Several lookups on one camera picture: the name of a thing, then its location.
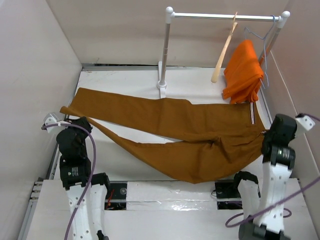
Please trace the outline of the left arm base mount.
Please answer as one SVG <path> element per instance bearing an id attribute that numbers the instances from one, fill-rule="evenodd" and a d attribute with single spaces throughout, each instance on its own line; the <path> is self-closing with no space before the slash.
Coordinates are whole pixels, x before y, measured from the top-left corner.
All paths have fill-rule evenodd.
<path id="1" fill-rule="evenodd" d="M 107 211 L 121 211 L 127 209 L 126 181 L 112 181 L 105 198 L 104 209 Z"/>

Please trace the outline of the brown trousers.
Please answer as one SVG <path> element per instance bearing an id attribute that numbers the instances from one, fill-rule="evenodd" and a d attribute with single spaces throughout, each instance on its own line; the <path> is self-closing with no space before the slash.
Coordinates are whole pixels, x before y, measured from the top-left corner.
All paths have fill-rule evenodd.
<path id="1" fill-rule="evenodd" d="M 264 124 L 255 103 L 192 104 L 79 88 L 62 114 L 85 117 L 131 155 L 178 181 L 192 184 L 234 175 L 261 155 Z M 117 135 L 109 122 L 168 139 L 141 143 Z"/>

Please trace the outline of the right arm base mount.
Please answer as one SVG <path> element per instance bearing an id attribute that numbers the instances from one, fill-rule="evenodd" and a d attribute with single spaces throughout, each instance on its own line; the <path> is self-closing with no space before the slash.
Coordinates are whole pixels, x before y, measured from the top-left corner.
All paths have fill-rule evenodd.
<path id="1" fill-rule="evenodd" d="M 218 210 L 241 210 L 242 200 L 240 193 L 232 180 L 222 180 L 214 183 L 211 196 L 216 199 Z"/>

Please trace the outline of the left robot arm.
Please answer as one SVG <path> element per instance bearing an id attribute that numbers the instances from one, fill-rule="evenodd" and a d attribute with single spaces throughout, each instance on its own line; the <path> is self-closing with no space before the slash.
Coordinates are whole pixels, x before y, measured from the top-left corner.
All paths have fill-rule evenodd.
<path id="1" fill-rule="evenodd" d="M 96 162 L 88 158 L 86 138 L 92 127 L 87 118 L 72 119 L 70 124 L 64 123 L 56 137 L 60 179 L 71 213 L 64 238 L 107 240 L 103 222 L 105 200 L 112 191 L 110 180 L 104 172 L 95 174 Z"/>

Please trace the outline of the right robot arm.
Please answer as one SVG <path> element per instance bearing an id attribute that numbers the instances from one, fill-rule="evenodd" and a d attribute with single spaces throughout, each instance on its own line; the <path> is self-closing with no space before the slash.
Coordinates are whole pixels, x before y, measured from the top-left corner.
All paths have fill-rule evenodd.
<path id="1" fill-rule="evenodd" d="M 261 153 L 262 188 L 257 177 L 242 171 L 235 175 L 232 193 L 241 197 L 243 219 L 238 230 L 240 240 L 288 240 L 284 227 L 284 203 L 287 182 L 295 166 L 296 152 L 289 146 L 295 138 L 297 122 L 294 118 L 277 114 L 264 134 Z"/>

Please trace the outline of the wooden clothes hanger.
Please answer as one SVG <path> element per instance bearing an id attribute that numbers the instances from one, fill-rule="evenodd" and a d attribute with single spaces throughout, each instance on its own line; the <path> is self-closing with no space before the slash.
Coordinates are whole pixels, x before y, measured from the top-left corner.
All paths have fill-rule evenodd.
<path id="1" fill-rule="evenodd" d="M 232 39 L 232 36 L 233 36 L 233 33 L 238 25 L 238 23 L 236 22 L 236 16 L 237 16 L 238 12 L 235 13 L 233 19 L 232 19 L 232 27 L 230 29 L 230 32 L 228 34 L 228 37 L 224 43 L 224 46 L 222 48 L 222 51 L 220 53 L 220 56 L 218 58 L 218 61 L 215 65 L 215 68 L 214 68 L 214 71 L 213 71 L 213 74 L 211 76 L 211 82 L 212 83 L 216 83 L 218 81 L 218 78 L 219 78 L 219 75 L 220 75 L 220 71 L 221 71 L 221 68 L 222 68 L 222 64 L 224 62 L 224 59 L 225 59 L 225 55 L 226 55 L 226 52 L 227 52 L 227 49 L 230 45 L 230 42 L 231 42 L 231 39 Z"/>

